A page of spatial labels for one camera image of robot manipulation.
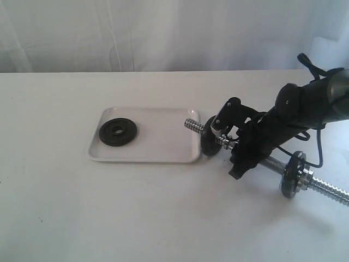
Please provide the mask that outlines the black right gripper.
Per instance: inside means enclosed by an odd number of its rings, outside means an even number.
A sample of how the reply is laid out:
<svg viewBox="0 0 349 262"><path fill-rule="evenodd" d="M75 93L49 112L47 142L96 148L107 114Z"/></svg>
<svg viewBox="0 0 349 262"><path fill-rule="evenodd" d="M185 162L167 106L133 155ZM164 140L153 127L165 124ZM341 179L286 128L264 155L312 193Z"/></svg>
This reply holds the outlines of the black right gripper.
<svg viewBox="0 0 349 262"><path fill-rule="evenodd" d="M232 150L230 158L233 167L228 172L235 180L239 180L275 148L275 112L258 113L236 102L232 104L231 125L242 128L238 145Z"/></svg>

